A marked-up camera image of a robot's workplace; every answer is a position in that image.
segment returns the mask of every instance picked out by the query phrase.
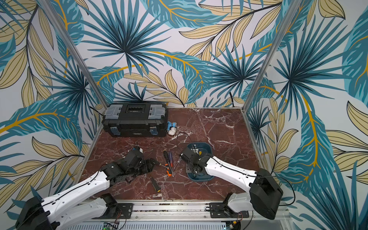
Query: blue tray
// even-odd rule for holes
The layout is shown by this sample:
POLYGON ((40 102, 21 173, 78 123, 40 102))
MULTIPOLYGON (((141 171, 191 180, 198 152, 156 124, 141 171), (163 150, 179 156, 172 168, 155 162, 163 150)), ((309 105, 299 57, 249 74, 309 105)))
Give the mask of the blue tray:
MULTIPOLYGON (((211 150, 211 146, 205 142, 195 142, 195 143, 190 143, 188 145, 188 148, 192 148, 192 145, 195 144, 197 146, 197 148, 199 149, 199 151, 202 151, 202 153, 209 153, 210 156, 213 156, 212 154, 212 150, 211 150)), ((203 182, 203 181, 209 181, 212 180, 214 178, 214 176, 211 175, 205 175, 203 173, 197 173, 197 174, 193 174, 193 173, 187 173, 189 179, 191 179, 192 181, 195 182, 203 182)))

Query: orange screwdriver handle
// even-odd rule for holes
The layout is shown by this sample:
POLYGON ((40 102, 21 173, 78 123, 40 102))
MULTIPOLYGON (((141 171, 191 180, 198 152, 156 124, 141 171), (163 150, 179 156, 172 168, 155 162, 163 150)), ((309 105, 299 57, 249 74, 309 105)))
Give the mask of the orange screwdriver handle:
POLYGON ((170 167, 169 167, 169 164, 166 164, 165 166, 166 166, 166 172, 167 172, 167 175, 168 175, 169 177, 171 177, 173 174, 172 174, 172 172, 171 172, 171 169, 170 169, 170 167))

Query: wall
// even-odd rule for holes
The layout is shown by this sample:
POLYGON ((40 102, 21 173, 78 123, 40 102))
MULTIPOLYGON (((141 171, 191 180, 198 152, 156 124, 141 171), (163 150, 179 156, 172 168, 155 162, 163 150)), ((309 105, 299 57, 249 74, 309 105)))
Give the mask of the wall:
MULTIPOLYGON (((102 108, 36 1, 19 3, 0 2, 1 229, 14 229, 24 201, 74 183, 100 121, 89 106, 102 108)), ((60 7, 80 19, 74 1, 60 7)))
POLYGON ((286 33, 248 119, 263 167, 296 191, 297 229, 367 229, 368 2, 302 5, 302 27, 286 33))
POLYGON ((290 0, 251 3, 85 1, 78 51, 108 103, 241 106, 290 0))

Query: black toolbox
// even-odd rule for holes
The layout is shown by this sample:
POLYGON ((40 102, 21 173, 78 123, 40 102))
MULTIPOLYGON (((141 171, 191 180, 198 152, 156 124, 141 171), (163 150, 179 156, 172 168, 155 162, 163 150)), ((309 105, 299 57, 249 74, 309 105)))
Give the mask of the black toolbox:
POLYGON ((112 137, 164 137, 167 131, 166 104, 112 104, 106 109, 102 124, 112 137))

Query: red marble surface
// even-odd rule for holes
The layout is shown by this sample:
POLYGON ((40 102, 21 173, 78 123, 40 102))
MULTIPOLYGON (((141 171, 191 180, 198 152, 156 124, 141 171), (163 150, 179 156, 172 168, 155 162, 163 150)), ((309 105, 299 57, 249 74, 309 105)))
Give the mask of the red marble surface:
MULTIPOLYGON (((258 170, 255 152, 239 109, 169 109, 169 121, 177 122, 177 132, 189 134, 193 142, 207 142, 215 156, 242 168, 258 170)), ((124 156, 138 142, 145 158, 156 158, 164 163, 162 151, 172 151, 175 163, 179 159, 176 136, 164 138, 113 138, 102 131, 87 162, 80 181, 95 173, 102 164, 124 156)), ((182 134, 178 138, 182 150, 190 140, 182 134)), ((111 193, 115 199, 224 199, 229 192, 244 192, 239 187, 215 177, 207 182, 194 182, 187 177, 185 163, 181 161, 168 177, 164 167, 156 166, 151 172, 161 187, 156 193, 147 174, 137 177, 131 184, 121 182, 95 194, 111 193)))

